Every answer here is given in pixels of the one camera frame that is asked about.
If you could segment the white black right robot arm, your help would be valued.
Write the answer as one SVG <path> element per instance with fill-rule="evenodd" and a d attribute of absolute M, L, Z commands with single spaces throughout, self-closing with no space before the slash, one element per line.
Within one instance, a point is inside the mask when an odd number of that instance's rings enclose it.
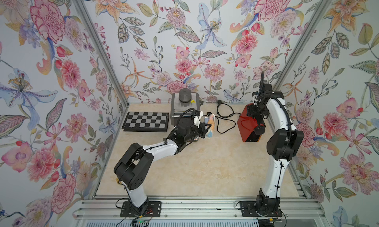
<path fill-rule="evenodd" d="M 297 154 L 304 139 L 304 133 L 293 125 L 285 108 L 285 97 L 280 91 L 273 91 L 271 84 L 264 83 L 261 73 L 259 90 L 253 104 L 247 106 L 247 116 L 256 123 L 253 128 L 255 135 L 265 132 L 264 119 L 271 118 L 276 130 L 266 144 L 269 168 L 265 184 L 259 190 L 254 204 L 258 216 L 279 216 L 280 191 L 284 174 L 292 158 Z"/>

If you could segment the grey steel coffee machine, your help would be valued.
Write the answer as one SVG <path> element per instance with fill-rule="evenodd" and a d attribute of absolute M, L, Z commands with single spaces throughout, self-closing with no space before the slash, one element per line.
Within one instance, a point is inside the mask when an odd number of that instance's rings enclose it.
<path fill-rule="evenodd" d="M 171 97 L 170 121 L 172 125 L 177 124 L 179 116 L 190 108 L 200 110 L 203 101 L 197 92 L 184 88 L 179 92 L 175 92 Z"/>

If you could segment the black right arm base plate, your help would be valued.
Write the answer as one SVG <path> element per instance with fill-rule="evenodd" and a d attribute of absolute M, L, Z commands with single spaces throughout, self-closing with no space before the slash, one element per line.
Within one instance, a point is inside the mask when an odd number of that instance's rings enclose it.
<path fill-rule="evenodd" d="M 239 201 L 237 209 L 242 213 L 243 217 L 282 217 L 283 213 L 279 207 L 273 206 L 260 206 L 256 201 Z"/>

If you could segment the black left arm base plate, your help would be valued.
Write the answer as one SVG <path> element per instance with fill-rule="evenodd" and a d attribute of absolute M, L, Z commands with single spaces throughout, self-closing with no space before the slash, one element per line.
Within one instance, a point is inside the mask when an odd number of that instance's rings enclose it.
<path fill-rule="evenodd" d="M 162 211 L 161 201 L 146 201 L 142 206 L 136 207 L 130 201 L 122 204 L 120 217 L 160 217 Z"/>

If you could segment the red capsule coffee machine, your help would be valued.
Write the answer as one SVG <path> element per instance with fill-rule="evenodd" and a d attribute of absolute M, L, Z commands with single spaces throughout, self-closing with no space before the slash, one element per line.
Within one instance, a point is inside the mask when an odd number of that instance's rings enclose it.
<path fill-rule="evenodd" d="M 237 121 L 238 129 L 243 142 L 258 142 L 265 133 L 264 120 L 255 120 L 247 116 L 247 105 Z"/>

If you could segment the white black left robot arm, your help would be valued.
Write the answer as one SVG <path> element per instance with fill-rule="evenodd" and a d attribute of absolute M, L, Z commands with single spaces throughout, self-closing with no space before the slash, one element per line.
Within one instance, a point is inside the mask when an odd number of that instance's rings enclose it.
<path fill-rule="evenodd" d="M 203 112 L 187 109 L 177 119 L 177 124 L 162 142 L 141 146 L 133 143 L 114 167 L 118 183 L 123 185 L 131 207 L 143 213 L 148 208 L 149 199 L 143 182 L 151 165 L 160 159 L 179 154 L 197 138 L 205 138 L 211 124 L 201 121 Z"/>

